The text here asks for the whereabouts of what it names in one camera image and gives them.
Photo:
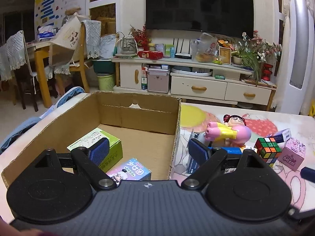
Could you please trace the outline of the long blue box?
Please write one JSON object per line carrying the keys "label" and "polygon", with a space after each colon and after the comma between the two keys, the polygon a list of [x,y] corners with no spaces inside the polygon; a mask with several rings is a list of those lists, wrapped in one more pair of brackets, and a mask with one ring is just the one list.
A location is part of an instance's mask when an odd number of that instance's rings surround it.
{"label": "long blue box", "polygon": [[199,167],[205,165],[210,168],[213,165],[215,168],[221,166],[228,156],[239,157],[242,152],[238,147],[226,148],[221,147],[203,148],[203,147],[189,147],[190,160],[188,161],[186,172],[193,174]]}

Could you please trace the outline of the pink cartoon box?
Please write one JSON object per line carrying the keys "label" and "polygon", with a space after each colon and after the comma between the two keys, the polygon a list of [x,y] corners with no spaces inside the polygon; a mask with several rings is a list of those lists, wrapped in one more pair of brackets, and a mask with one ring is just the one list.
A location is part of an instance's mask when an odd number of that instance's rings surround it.
{"label": "pink cartoon box", "polygon": [[305,159],[306,145],[301,141],[290,138],[281,152],[278,161],[293,171],[297,171],[301,163]]}

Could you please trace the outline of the pink yellow doll toy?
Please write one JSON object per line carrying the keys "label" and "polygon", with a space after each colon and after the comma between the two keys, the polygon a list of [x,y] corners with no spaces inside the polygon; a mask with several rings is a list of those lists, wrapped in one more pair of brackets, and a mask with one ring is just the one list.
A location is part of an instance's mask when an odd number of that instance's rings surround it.
{"label": "pink yellow doll toy", "polygon": [[205,131],[207,141],[228,139],[234,144],[245,144],[251,138],[251,129],[247,127],[245,118],[236,114],[226,114],[223,123],[210,122]]}

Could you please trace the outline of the white purple small box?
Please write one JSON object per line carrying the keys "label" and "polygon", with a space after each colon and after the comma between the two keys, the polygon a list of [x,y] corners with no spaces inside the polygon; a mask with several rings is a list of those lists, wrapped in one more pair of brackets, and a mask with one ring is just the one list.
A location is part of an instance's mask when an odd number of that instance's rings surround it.
{"label": "white purple small box", "polygon": [[278,131],[266,136],[267,138],[273,138],[277,143],[284,143],[287,142],[291,137],[291,131],[289,128],[284,129],[282,131]]}

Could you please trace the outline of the rubik's cube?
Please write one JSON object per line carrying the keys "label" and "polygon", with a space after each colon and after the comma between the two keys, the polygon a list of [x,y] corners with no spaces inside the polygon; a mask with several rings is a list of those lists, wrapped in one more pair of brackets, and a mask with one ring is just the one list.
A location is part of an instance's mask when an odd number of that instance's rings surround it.
{"label": "rubik's cube", "polygon": [[282,150],[273,137],[258,138],[255,146],[257,154],[272,167],[280,157]]}

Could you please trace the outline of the light blue cartoon box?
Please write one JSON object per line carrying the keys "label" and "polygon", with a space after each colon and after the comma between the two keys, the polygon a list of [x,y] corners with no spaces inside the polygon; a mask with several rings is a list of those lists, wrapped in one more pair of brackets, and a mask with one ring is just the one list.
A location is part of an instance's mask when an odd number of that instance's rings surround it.
{"label": "light blue cartoon box", "polygon": [[136,158],[132,158],[106,174],[119,185],[121,181],[150,181],[152,172]]}

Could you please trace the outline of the cream tv cabinet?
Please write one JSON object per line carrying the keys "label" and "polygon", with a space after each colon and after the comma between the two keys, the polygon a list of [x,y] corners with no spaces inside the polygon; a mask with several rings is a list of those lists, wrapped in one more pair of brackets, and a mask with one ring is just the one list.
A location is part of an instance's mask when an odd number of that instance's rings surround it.
{"label": "cream tv cabinet", "polygon": [[277,89],[274,85],[252,81],[254,73],[236,65],[218,65],[178,58],[149,60],[140,57],[113,58],[112,62],[116,67],[114,90],[117,92],[149,92],[149,68],[169,69],[169,92],[161,94],[171,94],[184,100],[230,105],[255,104],[269,110]]}

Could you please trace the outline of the red vase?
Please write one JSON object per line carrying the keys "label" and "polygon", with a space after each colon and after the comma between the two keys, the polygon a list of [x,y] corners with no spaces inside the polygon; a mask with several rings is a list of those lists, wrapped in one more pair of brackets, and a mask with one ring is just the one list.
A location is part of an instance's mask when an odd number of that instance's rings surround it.
{"label": "red vase", "polygon": [[271,75],[272,75],[272,68],[273,65],[268,63],[263,63],[263,69],[262,69],[262,80],[270,81]]}

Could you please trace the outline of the framed certificate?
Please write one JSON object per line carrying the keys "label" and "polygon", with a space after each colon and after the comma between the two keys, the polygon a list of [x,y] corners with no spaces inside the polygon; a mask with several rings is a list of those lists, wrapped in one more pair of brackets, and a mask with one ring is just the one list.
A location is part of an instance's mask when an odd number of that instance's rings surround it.
{"label": "framed certificate", "polygon": [[223,64],[230,65],[231,64],[231,52],[232,50],[227,47],[219,47],[219,56]]}

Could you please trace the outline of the potted flower plant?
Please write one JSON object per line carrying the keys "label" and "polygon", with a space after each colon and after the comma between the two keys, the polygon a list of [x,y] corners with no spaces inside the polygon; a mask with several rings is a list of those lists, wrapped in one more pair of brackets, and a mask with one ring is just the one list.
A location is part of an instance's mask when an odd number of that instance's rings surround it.
{"label": "potted flower plant", "polygon": [[253,32],[253,37],[243,32],[242,41],[238,41],[234,47],[235,50],[231,55],[240,58],[243,67],[253,70],[256,82],[261,80],[263,64],[267,63],[268,59],[277,61],[283,50],[281,44],[263,39],[257,30]]}

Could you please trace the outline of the wooden chair with lace cover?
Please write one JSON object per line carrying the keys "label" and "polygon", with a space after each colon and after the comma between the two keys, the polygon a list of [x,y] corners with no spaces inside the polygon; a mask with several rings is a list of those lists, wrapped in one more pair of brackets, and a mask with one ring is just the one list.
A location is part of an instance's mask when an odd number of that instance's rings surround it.
{"label": "wooden chair with lace cover", "polygon": [[101,22],[96,20],[83,20],[80,27],[79,41],[74,50],[70,62],[55,67],[55,75],[66,74],[78,71],[84,91],[90,92],[85,70],[90,59],[100,57]]}

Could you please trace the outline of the red flat box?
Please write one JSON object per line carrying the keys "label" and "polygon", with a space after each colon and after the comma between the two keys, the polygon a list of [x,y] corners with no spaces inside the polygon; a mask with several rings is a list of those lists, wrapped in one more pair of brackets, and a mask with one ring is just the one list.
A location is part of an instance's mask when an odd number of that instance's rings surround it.
{"label": "red flat box", "polygon": [[137,55],[140,58],[149,60],[160,60],[163,58],[163,53],[160,51],[139,51]]}

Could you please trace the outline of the white kettle appliance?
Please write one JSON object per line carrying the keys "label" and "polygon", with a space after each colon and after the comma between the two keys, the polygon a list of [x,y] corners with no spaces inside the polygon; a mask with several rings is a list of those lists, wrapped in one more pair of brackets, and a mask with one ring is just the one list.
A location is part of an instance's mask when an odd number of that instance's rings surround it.
{"label": "white kettle appliance", "polygon": [[116,42],[117,53],[115,56],[119,58],[134,57],[138,53],[137,42],[132,35],[123,36]]}

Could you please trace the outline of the yellow wooden dining table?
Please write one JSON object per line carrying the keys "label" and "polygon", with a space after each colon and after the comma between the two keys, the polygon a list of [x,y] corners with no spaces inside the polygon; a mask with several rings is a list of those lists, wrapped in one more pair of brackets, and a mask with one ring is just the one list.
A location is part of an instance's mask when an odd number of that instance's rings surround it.
{"label": "yellow wooden dining table", "polygon": [[[37,81],[40,86],[42,100],[45,108],[49,108],[52,105],[51,95],[49,93],[49,87],[44,70],[44,59],[49,57],[50,44],[50,41],[39,41],[27,45],[27,51],[34,54]],[[86,66],[84,64],[84,60],[84,43],[82,43],[79,45],[79,66],[70,67],[70,72],[80,72],[84,91],[86,93],[89,93],[90,87],[85,74]]]}

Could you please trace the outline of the red berry branch decoration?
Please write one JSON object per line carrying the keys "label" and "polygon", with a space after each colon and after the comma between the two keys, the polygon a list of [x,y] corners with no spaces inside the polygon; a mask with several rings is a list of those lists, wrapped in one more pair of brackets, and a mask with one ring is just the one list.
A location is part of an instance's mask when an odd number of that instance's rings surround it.
{"label": "red berry branch decoration", "polygon": [[148,35],[146,24],[143,25],[142,29],[136,29],[132,25],[130,27],[131,35],[134,37],[138,48],[148,51],[151,39]]}

